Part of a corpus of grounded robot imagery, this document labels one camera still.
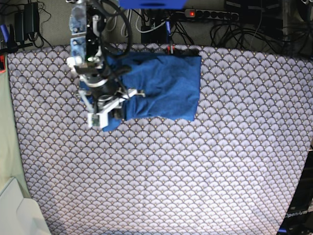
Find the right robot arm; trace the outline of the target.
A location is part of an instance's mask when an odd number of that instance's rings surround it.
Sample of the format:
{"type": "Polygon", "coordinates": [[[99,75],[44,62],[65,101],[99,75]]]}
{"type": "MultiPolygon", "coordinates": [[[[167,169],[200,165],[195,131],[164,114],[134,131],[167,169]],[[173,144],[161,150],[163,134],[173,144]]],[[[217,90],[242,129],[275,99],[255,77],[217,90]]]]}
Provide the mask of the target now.
{"type": "Polygon", "coordinates": [[[87,108],[89,127],[101,129],[113,119],[123,118],[123,103],[143,90],[126,88],[121,77],[132,68],[114,68],[109,59],[126,57],[133,44],[133,32],[124,11],[110,0],[74,0],[69,18],[71,31],[70,56],[67,65],[78,75],[80,88],[77,96],[87,108]],[[119,51],[103,40],[108,18],[121,17],[129,33],[124,51],[119,51]]]}

